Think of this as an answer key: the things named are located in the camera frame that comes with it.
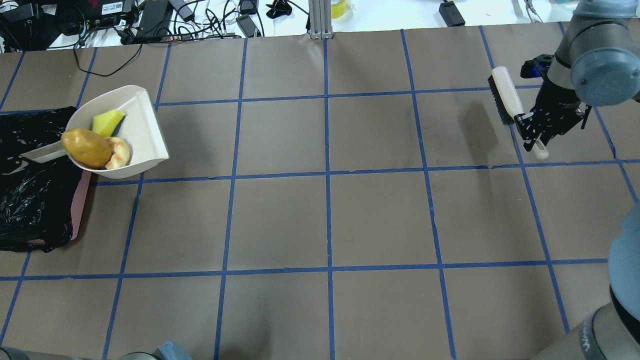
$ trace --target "grid pattern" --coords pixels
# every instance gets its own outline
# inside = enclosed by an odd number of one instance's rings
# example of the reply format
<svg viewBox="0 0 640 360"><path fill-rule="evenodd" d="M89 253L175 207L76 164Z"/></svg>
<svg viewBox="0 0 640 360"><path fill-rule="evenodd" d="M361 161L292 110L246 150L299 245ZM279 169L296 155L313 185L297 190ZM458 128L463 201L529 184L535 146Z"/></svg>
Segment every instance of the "grid pattern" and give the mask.
<svg viewBox="0 0 640 360"><path fill-rule="evenodd" d="M556 25L559 29L564 32L563 25L558 23ZM497 66L494 63L494 59L492 58L492 52L490 49L490 45L487 41L487 34L483 27L478 28L469 28L471 31L477 31L483 41L484 49L486 51L486 59L488 60L490 67L493 68ZM166 279L166 278L181 278L181 277L216 277L220 280L220 292L218 295L217 302L217 317L216 317L216 325L214 333L211 332L208 334L208 338L213 345L213 358L214 359L224 359L229 355L223 352L223 331L227 327L233 327L232 324L228 323L226 313L230 306L234 305L234 301L229 302L229 298L234 299L232 295L229 295L230 286L231 288L237 287L236 279L241 277L243 279L244 276L247 275L261 275L264 276L265 279L277 279L278 276L282 274L320 274L323 277L326 277L326 293L323 296L326 296L326 306L327 306L327 315L326 326L328 329L328 351L326 356L319 354L319 358L329 357L330 359L339 359L344 358L346 352L340 350L339 344L340 339L339 334L337 333L337 322L340 318L337 317L336 314L344 314L345 310L340 307L342 304L335 298L337 296L335 291L340 291L343 293L344 285L338 287L335 280L343 279L342 276L347 276L346 274L373 274L374 272L385 272L387 270L393 271L407 271L407 274L416 270L432 270L437 272L437 276L434 279L437 279L436 282L439 282L439 290L440 290L440 300L437 300L436 303L439 303L442 307L441 312L444 318L444 326L446 339L448 340L449 347L449 356L452 359L457 358L471 358L469 355L462 351L456 351L456 345L459 343L456 338L456 328L453 324L454 317L456 316L455 310L451 307L452 297L451 294L454 293L456 296L460 296L460 287L459 285L454 286L454 290L451 290L450 277L456 278L457 273L453 271L453 269L469 269L475 268L478 271L484 271L482 269L488 270L492 268L537 268L539 266L546 268L548 272L548 276L550 278L550 282L552 284L553 294L556 300L557 313L559 314L561 326L565 332L570 330L570 323L567 319L566 311L563 304L563 297L561 295L561 288L559 286L559 282L556 276L556 269L559 266L568 266L568 265L602 265L606 263L606 259L603 256L600 257L591 257L591 258L564 258L562 256L552 256L549 250L549 246L547 243L547 238L545 237L545 232L543 230L543 221L541 220L539 205L536 202L536 197L534 196L534 190L532 190L532 184L530 181L531 171L537 168L570 168L570 167L602 167L602 166L615 166L618 167L621 171L621 175L624 178L624 182L628 188L629 197L633 201L637 201L637 195L632 186L633 181L630 179L627 171L625 169L626 166L631 164L640 163L639 159L620 159L616 156L616 148L615 145L609 136L609 132L605 125L605 119L601 115L601 113L595 109L595 115L597 117L599 126L602 128L602 132L606 137L606 140L611 148L612 152L612 160L601 160L601 161L576 161L571 163L558 163L558 162L549 162L549 163L528 163L523 159L523 154L520 151L520 141L513 128L509 129L509 134L511 137L511 141L513 142L513 148L517 155L517 163L503 163L498 165L453 165L453 166L430 166L428 163L428 154L426 153L426 135L424 134L425 129L425 121L421 119L421 113L419 111L419 94L451 94L451 93L476 93L476 92L487 92L489 91L488 87L460 87L460 88L416 88L414 82L414 69L415 65L412 63L412 56L410 54L407 41L407 35L405 31L399 32L399 39L401 41L400 45L404 52L404 63L402 66L405 68L404 71L408 74L409 79L409 88L407 90L402 91L380 91L380 92L367 92L367 93L344 93L344 94L332 94L330 92L330 57L333 56L331 54L329 48L329 43L325 40L322 43L322 77L324 79L324 93L317 95L301 95L301 96L282 96L282 97L252 97L245 98L244 97L244 85L245 85L245 70L247 68L247 54L248 48L250 50L251 44L247 39L243 41L242 48L242 62L241 69L239 73L239 90L237 99L211 99L208 101L166 101L162 102L163 99L163 88L169 86L165 82L166 74L168 71L168 67L171 63L172 53L174 53L178 46L166 46L166 53L164 56L164 62L162 66L162 73L159 82L159 90L157 92L157 97L155 99L155 107L156 111L162 111L163 108L169 108L172 106L204 106L204 105L212 105L212 104L236 104L237 105L237 115L236 115L236 124L235 124L235 135L234 135L234 144L233 144L233 162L232 169L229 175L222 176L198 176L198 177L150 177L147 178L146 174L141 174L137 179L126 179L124 181L107 181L101 179L99 181L94 182L94 185L97 188L108 186L115 188L135 188L135 195L132 201L131 207L131 216L127 227L126 232L126 241L124 244L124 251L122 253L122 260L120 262L119 271L117 272L108 272L105 274L73 274L73 273L64 273L57 275L29 275L29 262L32 259L32 254L27 254L24 263L22 265L21 271L19 275L6 275L0 276L0 284L10 284L13 286L15 284L15 289L13 291L13 296L10 298L10 305L8 306L6 318L4 319L4 323L2 326L2 332L0 333L0 345L3 344L8 331L13 327L20 327L19 323L15 323L16 319L14 317L15 308L17 307L17 303L19 302L19 298L23 295L23 291L21 290L27 283L38 282L38 281L76 281L76 280L113 280L115 282L115 292L113 297L113 305L111 306L111 313L109 316L108 326L106 329L106 337L104 338L104 348L102 351L102 358L106 359L107 357L117 357L123 354L114 354L109 352L110 346L112 345L114 328L116 326L116 320L118 319L117 315L119 313L119 309L123 306L121 303L123 293L122 289L126 284L124 282L131 281L131 279ZM97 56L101 53L102 49L94 49L90 60L88 60L88 68L91 70ZM10 82L8 83L7 90L4 93L2 103L0 103L0 110L4 110L3 107L5 102L10 97L12 86L14 81L17 80L20 68L23 64L23 60L26 55L23 53L20 56L19 61L15 67L15 71L13 72L13 76L11 77ZM82 83L82 87L80 89L79 95L77 97L76 105L79 106L83 101L87 99L83 99L83 95L87 88L87 85L92 78L90 75L86 75L84 77L84 81ZM537 89L539 85L521 85L517 86L518 89ZM333 99L338 98L350 98L350 97L390 97L396 95L403 95L410 97L410 102L412 104L411 108L411 117L413 121L413 125L415 129L415 134L417 136L417 143L419 147L419 159L421 162L421 166L416 167L399 167L399 168L332 168L331 160L333 156L332 148L330 145L331 141L331 133L332 129L330 127L331 122L331 113L333 111L332 104ZM323 102L324 106L324 171L310 171L310 172L280 172L280 173L264 173L264 174L238 174L238 158L239 158L239 144L241 143L242 131L244 128L241 126L241 120L243 120L243 106L248 106L248 103L251 102L280 102L280 101L300 101L300 100L311 100L318 99L318 101ZM17 113L22 111L36 111L30 109L20 109L20 110L11 110L11 111L0 111L0 113ZM523 261L469 261L469 262L447 262L445 260L445 256L441 252L441 242L442 242L442 231L443 229L438 225L440 222L438 219L438 211L440 203L435 201L435 194L438 191L435 186L435 176L440 174L441 172L456 172L456 174L462 174L464 172L469 171L499 171L500 169L511 169L508 171L517 171L521 173L522 179L524 180L525 185L525 196L526 200L528 200L531 213L534 219L535 229L537 230L537 236L540 241L540 246L543 251L543 258L540 259L531 259L531 260L523 260ZM425 262L425 263L402 263L402 264L379 264L379 265L334 265L333 263L333 251L335 248L335 243L333 239L332 232L332 224L335 223L335 219L332 218L332 203L335 202L335 192L337 191L337 185L335 183L336 177L340 176L363 176L367 174L411 174L418 173L420 176L424 176L424 208L428 211L428 217L430 221L430 231L431 237L433 239L432 243L429 244L429 248L432 248L435 251L435 261L433 262ZM230 247L232 244L232 229L234 225L234 217L238 217L238 213L234 212L236 206L238 206L238 201L236 200L236 195L238 195L239 184L243 181L250 181L253 179L316 179L324 177L324 201L326 202L325 213L326 213L326 263L319 264L319 266L301 266L301 267L291 267L291 266L282 266L282 267L274 267L274 268L233 268L230 267ZM150 189L149 186L151 184L161 184L161 183L183 183L183 182L224 182L228 184L228 207L226 214L226 224L225 231L223 236L223 256L222 256L222 264L219 270L202 270L202 271L158 271L158 272L128 272L127 269L127 260L130 254L132 245L132 235L134 234L134 228L136 226L153 226L152 224L139 224L136 219L139 219L138 210L141 202L141 196Z"/></svg>

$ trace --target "yellow tape roll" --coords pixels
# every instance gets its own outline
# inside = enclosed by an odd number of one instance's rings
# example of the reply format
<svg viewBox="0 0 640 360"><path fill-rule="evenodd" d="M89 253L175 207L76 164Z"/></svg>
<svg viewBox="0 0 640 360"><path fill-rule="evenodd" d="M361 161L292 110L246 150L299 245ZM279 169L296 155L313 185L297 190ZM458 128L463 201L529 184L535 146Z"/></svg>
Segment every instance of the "yellow tape roll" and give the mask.
<svg viewBox="0 0 640 360"><path fill-rule="evenodd" d="M338 19L347 12L347 0L331 0L331 18Z"/></svg>

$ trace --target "white label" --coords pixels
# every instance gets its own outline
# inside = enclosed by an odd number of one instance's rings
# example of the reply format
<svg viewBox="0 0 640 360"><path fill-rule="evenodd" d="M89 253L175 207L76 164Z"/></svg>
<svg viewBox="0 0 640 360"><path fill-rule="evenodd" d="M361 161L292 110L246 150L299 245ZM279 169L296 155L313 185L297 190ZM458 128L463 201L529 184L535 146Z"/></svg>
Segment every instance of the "white label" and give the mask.
<svg viewBox="0 0 640 360"><path fill-rule="evenodd" d="M122 11L122 2L102 5L102 14L119 13Z"/></svg>

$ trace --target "black plastic bag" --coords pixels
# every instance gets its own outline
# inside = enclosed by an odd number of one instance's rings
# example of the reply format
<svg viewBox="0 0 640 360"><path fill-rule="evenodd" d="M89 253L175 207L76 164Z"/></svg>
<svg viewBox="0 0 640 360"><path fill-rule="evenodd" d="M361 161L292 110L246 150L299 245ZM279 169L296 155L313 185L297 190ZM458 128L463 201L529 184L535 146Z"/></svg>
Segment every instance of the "black plastic bag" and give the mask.
<svg viewBox="0 0 640 360"><path fill-rule="evenodd" d="M82 170L68 157L20 157L60 139L75 107L0 116L0 250L50 252L73 234L71 203ZM43 240L42 243L28 241Z"/></svg>

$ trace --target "black bristles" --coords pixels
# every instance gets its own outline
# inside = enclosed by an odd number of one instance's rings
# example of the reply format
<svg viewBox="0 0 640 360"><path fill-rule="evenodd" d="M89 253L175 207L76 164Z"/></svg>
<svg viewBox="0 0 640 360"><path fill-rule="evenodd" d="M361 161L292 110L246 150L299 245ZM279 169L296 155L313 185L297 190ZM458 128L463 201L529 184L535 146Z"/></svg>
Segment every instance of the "black bristles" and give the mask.
<svg viewBox="0 0 640 360"><path fill-rule="evenodd" d="M493 94L495 106L498 108L498 115L500 115L502 123L505 125L513 124L513 118L509 116L507 108L504 107L504 103L502 102L502 98L500 98L500 93L498 92L498 87L495 85L495 81L493 80L493 75L489 77L489 88L491 89L491 93Z"/></svg>

